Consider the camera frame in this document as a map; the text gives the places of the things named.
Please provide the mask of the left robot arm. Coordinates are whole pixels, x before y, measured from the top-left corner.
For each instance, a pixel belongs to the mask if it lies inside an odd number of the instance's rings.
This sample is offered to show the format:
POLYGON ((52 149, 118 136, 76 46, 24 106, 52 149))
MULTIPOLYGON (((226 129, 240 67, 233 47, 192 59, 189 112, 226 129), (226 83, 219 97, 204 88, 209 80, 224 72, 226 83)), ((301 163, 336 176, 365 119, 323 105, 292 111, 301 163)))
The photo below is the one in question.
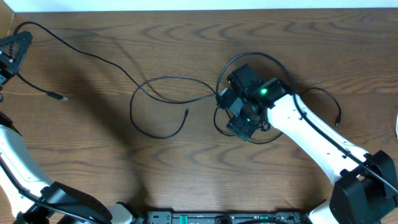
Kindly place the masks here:
POLYGON ((51 178, 28 152, 11 119, 1 115, 1 187, 16 223, 48 223, 58 212, 60 223, 132 223, 133 214, 121 202, 105 207, 89 194, 51 178))

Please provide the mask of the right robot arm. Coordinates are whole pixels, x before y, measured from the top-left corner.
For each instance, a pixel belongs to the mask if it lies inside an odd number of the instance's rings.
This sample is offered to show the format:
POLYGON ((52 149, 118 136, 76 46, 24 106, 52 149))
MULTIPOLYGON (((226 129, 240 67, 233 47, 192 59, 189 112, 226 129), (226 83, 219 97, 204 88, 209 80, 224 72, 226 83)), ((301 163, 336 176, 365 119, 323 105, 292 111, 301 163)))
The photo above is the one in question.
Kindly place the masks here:
POLYGON ((397 173, 384 151, 375 154, 349 142, 315 115, 278 78, 261 80, 248 66, 233 71, 219 99, 233 117, 227 128, 245 141, 258 129, 276 128, 299 145, 333 185, 331 199, 307 223, 379 223, 397 208, 397 173))

